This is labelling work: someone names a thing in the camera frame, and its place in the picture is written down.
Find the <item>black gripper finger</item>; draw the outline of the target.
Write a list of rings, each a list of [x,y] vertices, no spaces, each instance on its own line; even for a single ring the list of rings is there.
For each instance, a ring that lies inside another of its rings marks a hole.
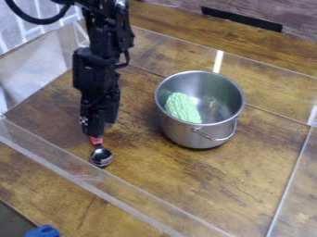
[[[106,95],[106,123],[114,123],[118,118],[120,92],[112,91]]]
[[[106,111],[98,107],[81,106],[79,123],[84,134],[100,138],[104,133]]]

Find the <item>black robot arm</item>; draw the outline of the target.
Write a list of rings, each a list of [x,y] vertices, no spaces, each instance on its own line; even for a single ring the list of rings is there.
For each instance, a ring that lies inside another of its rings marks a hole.
[[[83,133],[100,138],[118,117],[118,69],[128,65],[135,34],[128,22],[127,0],[52,0],[81,6],[89,46],[73,52],[73,87],[80,91],[79,122]]]

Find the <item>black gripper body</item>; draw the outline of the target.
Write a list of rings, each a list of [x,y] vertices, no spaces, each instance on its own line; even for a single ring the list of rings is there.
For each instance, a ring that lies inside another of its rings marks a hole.
[[[118,106],[120,89],[119,73],[115,71],[119,54],[102,57],[88,47],[80,47],[73,53],[73,87],[81,93],[80,103],[94,106]]]

